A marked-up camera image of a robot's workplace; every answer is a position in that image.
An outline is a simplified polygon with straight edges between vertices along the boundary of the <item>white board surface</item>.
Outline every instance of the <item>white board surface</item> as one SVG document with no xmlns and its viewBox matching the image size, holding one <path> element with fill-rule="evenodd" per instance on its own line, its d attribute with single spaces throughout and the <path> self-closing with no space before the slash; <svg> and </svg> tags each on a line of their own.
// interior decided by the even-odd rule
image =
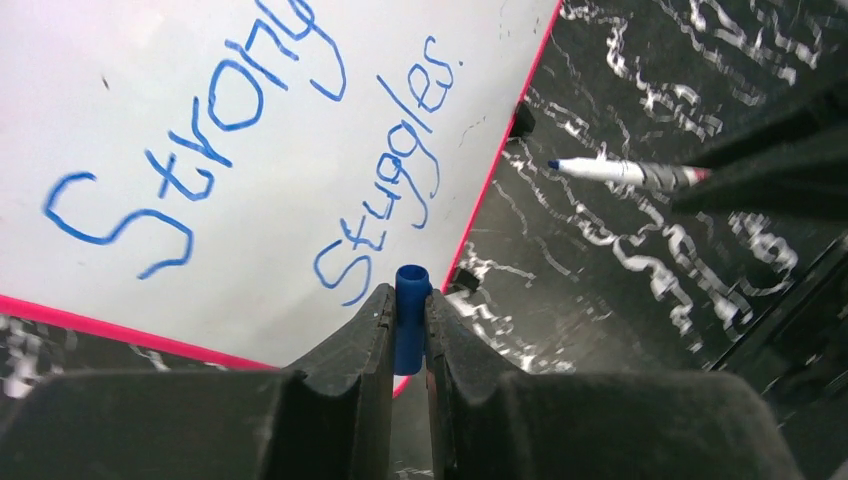
<svg viewBox="0 0 848 480">
<path fill-rule="evenodd" d="M 558 0 L 0 4 L 0 294 L 272 365 L 438 284 Z"/>
</svg>

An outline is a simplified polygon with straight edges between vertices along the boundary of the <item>blue marker cap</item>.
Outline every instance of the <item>blue marker cap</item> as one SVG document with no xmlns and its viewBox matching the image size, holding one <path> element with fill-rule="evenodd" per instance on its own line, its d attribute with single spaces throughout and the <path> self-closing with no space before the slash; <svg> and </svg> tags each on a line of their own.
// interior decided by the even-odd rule
<svg viewBox="0 0 848 480">
<path fill-rule="evenodd" d="M 424 301 L 430 296 L 430 274 L 418 265 L 404 265 L 395 275 L 395 375 L 414 375 L 424 356 Z"/>
</svg>

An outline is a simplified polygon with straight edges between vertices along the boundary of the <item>pink whiteboard border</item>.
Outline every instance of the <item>pink whiteboard border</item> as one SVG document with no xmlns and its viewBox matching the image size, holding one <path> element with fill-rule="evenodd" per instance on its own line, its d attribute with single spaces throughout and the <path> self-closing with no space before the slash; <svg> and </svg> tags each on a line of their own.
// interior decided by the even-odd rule
<svg viewBox="0 0 848 480">
<path fill-rule="evenodd" d="M 530 72 L 527 74 L 527 79 L 524 82 L 524 87 L 521 89 L 521 96 L 518 99 L 519 101 L 524 99 L 524 95 L 527 92 L 527 88 L 529 88 L 530 86 L 530 82 L 533 79 L 533 74 L 536 72 L 539 60 L 542 58 L 542 52 L 544 52 L 545 50 L 547 39 L 550 37 L 551 30 L 553 29 L 554 23 L 556 22 L 556 17 L 559 13 L 559 9 L 560 5 L 557 4 L 556 8 L 554 9 L 553 15 L 551 15 L 551 20 L 548 23 L 548 28 L 545 32 L 544 40 L 539 46 L 539 50 L 536 53 L 536 58 L 533 60 L 533 66 L 530 68 Z M 495 174 L 495 168 L 497 167 L 498 159 L 500 158 L 504 145 L 506 145 L 506 142 L 509 139 L 509 131 L 512 129 L 512 124 L 513 119 L 510 119 L 509 124 L 506 128 L 506 132 L 504 132 L 503 140 L 501 140 L 500 147 L 498 148 L 497 154 L 495 155 L 495 159 L 492 162 L 492 167 L 489 169 L 489 173 L 486 176 L 486 181 L 480 191 L 480 196 L 477 198 L 477 203 L 475 204 L 474 209 L 471 212 L 471 218 L 468 219 L 468 226 L 465 228 L 465 233 L 462 234 L 462 240 L 460 241 L 459 247 L 457 248 L 456 254 L 454 255 L 453 263 L 451 264 L 454 267 L 459 262 L 459 259 L 462 255 L 463 247 L 465 246 L 465 241 L 468 239 L 468 235 L 471 232 L 471 226 L 474 224 L 474 219 L 477 217 L 477 213 L 480 211 L 480 205 L 483 203 L 483 197 L 486 195 L 486 191 L 488 190 L 489 185 L 492 183 L 492 176 Z M 450 283 L 451 273 L 453 273 L 453 268 L 451 268 L 451 271 L 448 272 L 447 277 L 442 283 L 442 291 L 445 291 L 447 289 Z M 153 350 L 159 350 L 174 355 L 180 355 L 182 357 L 188 357 L 203 362 L 216 363 L 227 368 L 274 368 L 264 363 L 254 362 L 252 360 L 247 360 L 245 358 L 240 358 L 233 355 L 227 355 L 226 353 L 216 352 L 214 350 L 198 347 L 196 345 L 178 342 L 176 340 L 160 337 L 158 335 L 142 332 L 140 330 L 121 327 L 112 323 L 95 320 L 90 317 L 84 317 L 82 315 L 77 315 L 70 312 L 64 312 L 55 308 L 45 307 L 42 305 L 26 302 L 4 295 L 0 295 L 0 313 L 25 318 L 27 320 L 45 323 L 60 328 L 68 328 L 90 335 L 97 335 L 99 337 L 117 340 L 119 342 L 124 342 L 131 345 L 138 345 L 144 348 L 150 348 Z M 398 384 L 397 388 L 394 389 L 392 397 L 394 398 L 400 395 L 400 393 L 406 388 L 408 384 L 409 377 L 403 377 L 400 381 L 400 384 Z"/>
</svg>

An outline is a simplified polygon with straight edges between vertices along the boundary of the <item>white marker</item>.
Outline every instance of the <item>white marker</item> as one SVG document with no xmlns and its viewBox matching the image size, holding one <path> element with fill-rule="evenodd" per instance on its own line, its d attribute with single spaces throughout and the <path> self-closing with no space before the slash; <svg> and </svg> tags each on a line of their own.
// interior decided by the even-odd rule
<svg viewBox="0 0 848 480">
<path fill-rule="evenodd" d="M 710 171 L 705 168 L 585 157 L 551 160 L 548 165 L 579 178 L 624 183 L 663 192 L 694 185 L 710 175 Z"/>
</svg>

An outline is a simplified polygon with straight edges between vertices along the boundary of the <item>black marbled surface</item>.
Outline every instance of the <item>black marbled surface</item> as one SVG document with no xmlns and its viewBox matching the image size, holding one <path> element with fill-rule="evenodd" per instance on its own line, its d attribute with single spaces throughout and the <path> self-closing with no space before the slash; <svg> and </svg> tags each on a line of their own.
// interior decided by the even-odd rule
<svg viewBox="0 0 848 480">
<path fill-rule="evenodd" d="M 660 194 L 546 162 L 678 161 L 844 74 L 846 48 L 848 13 L 831 0 L 565 2 L 526 97 L 536 130 L 507 146 L 465 246 L 481 288 L 453 304 L 529 372 L 711 367 L 838 231 L 750 212 L 676 217 Z M 0 316 L 0 420 L 50 372 L 183 366 L 220 368 Z M 809 443 L 823 425 L 848 430 L 845 411 L 780 421 Z M 394 478 L 431 477 L 420 378 L 393 415 Z M 839 464 L 796 455 L 813 480 Z"/>
</svg>

